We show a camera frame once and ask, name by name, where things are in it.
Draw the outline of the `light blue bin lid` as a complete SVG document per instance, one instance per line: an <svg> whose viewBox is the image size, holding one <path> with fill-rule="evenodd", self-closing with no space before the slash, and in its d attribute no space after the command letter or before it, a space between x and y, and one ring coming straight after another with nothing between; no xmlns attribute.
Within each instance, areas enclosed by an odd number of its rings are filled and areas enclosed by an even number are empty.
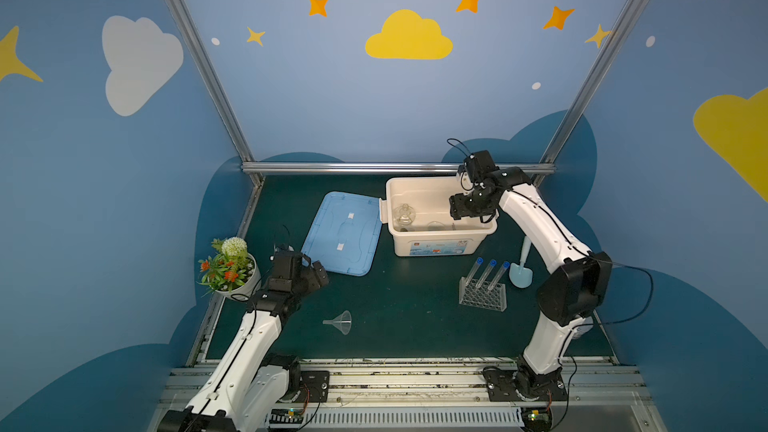
<svg viewBox="0 0 768 432"><path fill-rule="evenodd" d="M302 253L328 272L354 277L371 269L382 229L380 199L329 192L315 215Z"/></svg>

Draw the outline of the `clear plastic funnel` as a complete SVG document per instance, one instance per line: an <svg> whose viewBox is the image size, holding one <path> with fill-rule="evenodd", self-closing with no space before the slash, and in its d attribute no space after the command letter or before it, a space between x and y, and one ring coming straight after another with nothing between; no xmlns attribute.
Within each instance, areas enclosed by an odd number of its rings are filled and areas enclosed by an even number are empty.
<svg viewBox="0 0 768 432"><path fill-rule="evenodd" d="M334 319L323 320L322 324L333 326L343 335L348 335L352 328L352 314L349 310L345 310Z"/></svg>

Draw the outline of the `test tube blue cap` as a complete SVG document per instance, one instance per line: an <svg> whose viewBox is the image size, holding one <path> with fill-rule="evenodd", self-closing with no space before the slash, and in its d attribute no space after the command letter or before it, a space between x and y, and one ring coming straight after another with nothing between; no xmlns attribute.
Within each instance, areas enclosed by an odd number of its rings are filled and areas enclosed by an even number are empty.
<svg viewBox="0 0 768 432"><path fill-rule="evenodd" d="M510 263L509 263L508 261L505 261L505 262L504 262L504 263L501 265L500 269L499 269L499 270L496 272L496 274L494 275L494 277L493 277L492 281L490 282L490 284L489 284L489 286L488 286L488 290L489 290L489 291L493 291L493 290L495 289L495 287L496 287L496 286L498 285L498 283L501 281L502 277L503 277L503 276L504 276L504 275L507 273L507 271L509 270L509 268L510 268Z"/></svg>
<svg viewBox="0 0 768 432"><path fill-rule="evenodd" d="M486 279L488 278L490 273L494 270L494 268L496 267L496 264L497 264L497 261L495 259L490 260L490 262L485 267L483 273L481 274L481 276L479 277L479 279L475 284L475 288L477 290L479 290L483 286L483 284L486 282Z"/></svg>
<svg viewBox="0 0 768 432"><path fill-rule="evenodd" d="M472 265L468 275L465 277L464 285L468 286L474 276L476 275L477 271L480 269L481 265L483 264L484 260L482 257L478 257L474 264Z"/></svg>

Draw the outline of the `clear glass petri dish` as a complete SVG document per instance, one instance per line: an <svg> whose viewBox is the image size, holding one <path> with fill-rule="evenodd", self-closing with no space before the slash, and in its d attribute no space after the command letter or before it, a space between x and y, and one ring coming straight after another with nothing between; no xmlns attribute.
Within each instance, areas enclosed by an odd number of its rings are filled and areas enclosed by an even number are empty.
<svg viewBox="0 0 768 432"><path fill-rule="evenodd" d="M416 212L407 203L400 204L392 210L392 222L397 230L406 230L416 219Z"/></svg>

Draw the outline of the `clear test tube rack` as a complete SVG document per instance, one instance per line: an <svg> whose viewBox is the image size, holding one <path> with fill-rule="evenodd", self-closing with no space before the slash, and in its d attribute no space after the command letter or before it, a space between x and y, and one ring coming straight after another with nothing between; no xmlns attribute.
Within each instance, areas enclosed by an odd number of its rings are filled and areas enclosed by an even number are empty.
<svg viewBox="0 0 768 432"><path fill-rule="evenodd" d="M492 288L488 283L482 283L477 287L478 280L459 279L459 304L484 310L504 312L507 309L506 286L497 283Z"/></svg>

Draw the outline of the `white ceramic mortar bowl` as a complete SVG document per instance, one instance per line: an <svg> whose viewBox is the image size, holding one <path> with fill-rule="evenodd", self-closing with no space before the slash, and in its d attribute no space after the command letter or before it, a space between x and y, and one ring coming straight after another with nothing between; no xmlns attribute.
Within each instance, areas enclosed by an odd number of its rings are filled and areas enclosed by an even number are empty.
<svg viewBox="0 0 768 432"><path fill-rule="evenodd" d="M444 231L445 229L446 225L439 221L429 222L426 226L427 231Z"/></svg>

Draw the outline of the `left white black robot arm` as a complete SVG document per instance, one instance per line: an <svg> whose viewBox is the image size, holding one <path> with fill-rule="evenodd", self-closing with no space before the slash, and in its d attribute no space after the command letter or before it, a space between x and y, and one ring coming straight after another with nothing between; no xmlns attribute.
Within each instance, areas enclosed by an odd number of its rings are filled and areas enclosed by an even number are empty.
<svg viewBox="0 0 768 432"><path fill-rule="evenodd" d="M182 410L170 410L159 431L256 431L282 400L307 399L298 360L269 352L302 300L327 286L319 261L299 251L274 253L271 275L247 302L239 329L218 366Z"/></svg>

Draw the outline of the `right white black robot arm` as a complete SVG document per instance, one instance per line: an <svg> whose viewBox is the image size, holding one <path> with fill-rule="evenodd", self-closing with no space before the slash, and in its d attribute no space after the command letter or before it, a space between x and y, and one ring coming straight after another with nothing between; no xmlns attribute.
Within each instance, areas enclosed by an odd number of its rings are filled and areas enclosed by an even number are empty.
<svg viewBox="0 0 768 432"><path fill-rule="evenodd" d="M533 400L562 379L561 359L606 295L610 257L578 240L518 167L500 168L487 151L467 155L457 175L471 187L449 198L454 219L506 213L541 256L549 277L538 288L539 319L517 362L515 388Z"/></svg>

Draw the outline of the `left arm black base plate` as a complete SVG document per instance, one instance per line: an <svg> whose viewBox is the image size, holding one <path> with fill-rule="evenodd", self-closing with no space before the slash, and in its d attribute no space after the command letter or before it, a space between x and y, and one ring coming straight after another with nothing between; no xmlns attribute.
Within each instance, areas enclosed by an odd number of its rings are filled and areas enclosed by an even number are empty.
<svg viewBox="0 0 768 432"><path fill-rule="evenodd" d="M287 392L281 397L284 403L325 403L330 388L330 372L290 372Z"/></svg>

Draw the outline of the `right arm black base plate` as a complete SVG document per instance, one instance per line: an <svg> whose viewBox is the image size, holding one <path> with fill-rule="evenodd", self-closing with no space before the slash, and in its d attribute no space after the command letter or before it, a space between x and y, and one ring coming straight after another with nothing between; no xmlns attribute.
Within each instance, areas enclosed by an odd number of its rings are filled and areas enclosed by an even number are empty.
<svg viewBox="0 0 768 432"><path fill-rule="evenodd" d="M485 367L481 374L491 402L564 401L568 397L562 369L535 374L527 366L519 370Z"/></svg>

